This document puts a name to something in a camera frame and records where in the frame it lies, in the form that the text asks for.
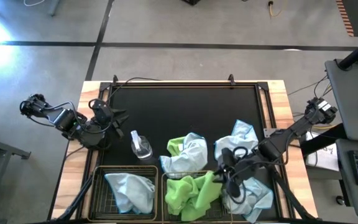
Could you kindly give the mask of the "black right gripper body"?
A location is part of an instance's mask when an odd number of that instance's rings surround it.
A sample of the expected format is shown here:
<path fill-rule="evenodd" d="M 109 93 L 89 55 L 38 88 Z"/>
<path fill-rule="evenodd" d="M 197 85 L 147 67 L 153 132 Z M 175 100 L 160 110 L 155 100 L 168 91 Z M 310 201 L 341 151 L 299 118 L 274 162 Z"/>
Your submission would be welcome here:
<path fill-rule="evenodd" d="M 227 180 L 235 180 L 240 184 L 243 180 L 253 177 L 262 166 L 262 157 L 259 152 L 247 149 L 225 149 L 225 166 Z"/>

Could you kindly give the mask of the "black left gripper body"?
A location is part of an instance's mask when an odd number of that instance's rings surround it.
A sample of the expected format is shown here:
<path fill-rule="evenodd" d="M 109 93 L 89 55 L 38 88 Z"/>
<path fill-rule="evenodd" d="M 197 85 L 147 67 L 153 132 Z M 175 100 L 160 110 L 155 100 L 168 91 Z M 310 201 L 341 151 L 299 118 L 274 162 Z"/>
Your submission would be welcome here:
<path fill-rule="evenodd" d="M 112 122 L 113 113 L 105 101 L 96 100 L 93 104 L 94 120 L 102 128 L 108 127 Z"/>

